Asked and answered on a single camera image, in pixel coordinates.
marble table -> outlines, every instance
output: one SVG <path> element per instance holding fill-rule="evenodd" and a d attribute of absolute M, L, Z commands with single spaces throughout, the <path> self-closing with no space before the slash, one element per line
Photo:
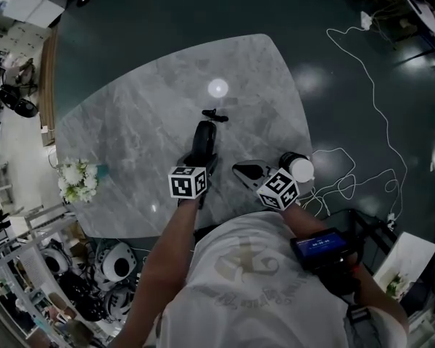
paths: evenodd
<path fill-rule="evenodd" d="M 228 84 L 220 99 L 207 90 L 216 78 Z M 213 108 L 229 121 L 217 124 L 220 161 L 197 227 L 263 208 L 233 175 L 234 163 L 261 159 L 277 166 L 284 152 L 312 154 L 301 99 L 268 36 L 178 51 L 112 81 L 57 124 L 60 161 L 86 158 L 109 167 L 94 200 L 74 204 L 84 231 L 106 238 L 160 235 L 177 205 L 167 173 L 190 150 L 202 110 Z"/>

black device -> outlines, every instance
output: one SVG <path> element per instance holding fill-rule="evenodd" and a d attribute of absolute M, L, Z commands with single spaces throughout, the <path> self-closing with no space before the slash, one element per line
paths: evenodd
<path fill-rule="evenodd" d="M 58 277 L 57 282 L 67 298 L 74 303 L 75 309 L 87 321 L 96 322 L 108 317 L 103 301 L 92 295 L 87 281 L 80 276 L 66 272 Z"/>
<path fill-rule="evenodd" d="M 214 152 L 217 128 L 212 121 L 225 123 L 229 119 L 227 116 L 216 115 L 216 109 L 206 109 L 202 111 L 202 114 L 209 120 L 199 122 L 195 130 L 191 151 L 177 161 L 177 166 L 205 167 L 208 179 L 218 165 L 218 154 Z M 200 198 L 199 209 L 203 208 L 205 197 L 206 192 Z"/>
<path fill-rule="evenodd" d="M 312 273 L 339 266 L 356 252 L 352 242 L 336 228 L 316 232 L 308 239 L 291 239 L 290 246 L 303 269 Z"/>
<path fill-rule="evenodd" d="M 359 289 L 360 282 L 353 272 L 363 252 L 336 228 L 316 232 L 308 239 L 291 239 L 290 246 L 303 269 L 317 275 L 332 294 L 342 297 Z M 352 265 L 347 257 L 355 253 L 357 260 Z"/>

display screen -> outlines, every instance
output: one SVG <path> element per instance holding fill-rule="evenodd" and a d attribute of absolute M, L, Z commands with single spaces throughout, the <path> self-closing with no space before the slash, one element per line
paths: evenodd
<path fill-rule="evenodd" d="M 346 244 L 345 240 L 337 233 L 327 233 L 324 236 L 314 239 L 297 241 L 297 247 L 304 257 L 330 252 Z"/>

white t-shirt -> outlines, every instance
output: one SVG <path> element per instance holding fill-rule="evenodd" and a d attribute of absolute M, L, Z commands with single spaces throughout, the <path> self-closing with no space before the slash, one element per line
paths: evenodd
<path fill-rule="evenodd" d="M 303 271 L 292 237 L 275 212 L 232 219 L 205 236 L 162 315 L 157 347 L 348 347 L 347 304 Z M 383 347 L 406 347 L 404 328 L 376 312 Z"/>

forearm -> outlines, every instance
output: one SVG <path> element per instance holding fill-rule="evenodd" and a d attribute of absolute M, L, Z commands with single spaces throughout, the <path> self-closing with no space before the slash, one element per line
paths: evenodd
<path fill-rule="evenodd" d="M 405 310 L 400 303 L 384 293 L 364 265 L 359 266 L 355 272 L 355 278 L 361 283 L 361 288 L 355 295 L 356 302 L 359 305 L 371 306 L 387 312 L 408 332 L 409 323 Z"/>
<path fill-rule="evenodd" d="M 327 229 L 324 223 L 295 203 L 281 214 L 285 224 L 298 239 L 308 238 L 316 232 Z"/>
<path fill-rule="evenodd" d="M 142 269 L 142 280 L 183 285 L 189 271 L 198 204 L 199 200 L 187 200 L 174 212 L 147 258 Z"/>
<path fill-rule="evenodd" d="M 111 347 L 140 347 L 154 319 L 182 289 L 189 271 L 198 204 L 199 199 L 188 200 L 174 212 L 147 258 L 128 319 Z"/>
<path fill-rule="evenodd" d="M 282 212 L 282 216 L 285 224 L 300 239 L 307 238 L 327 228 L 319 219 L 296 204 Z M 356 263 L 356 255 L 350 257 L 353 266 Z M 360 281 L 360 290 L 357 292 L 356 302 L 359 305 L 376 307 L 387 312 L 401 323 L 407 331 L 408 324 L 405 311 L 396 300 L 382 291 L 363 265 L 360 265 L 358 270 L 355 271 L 354 277 Z"/>

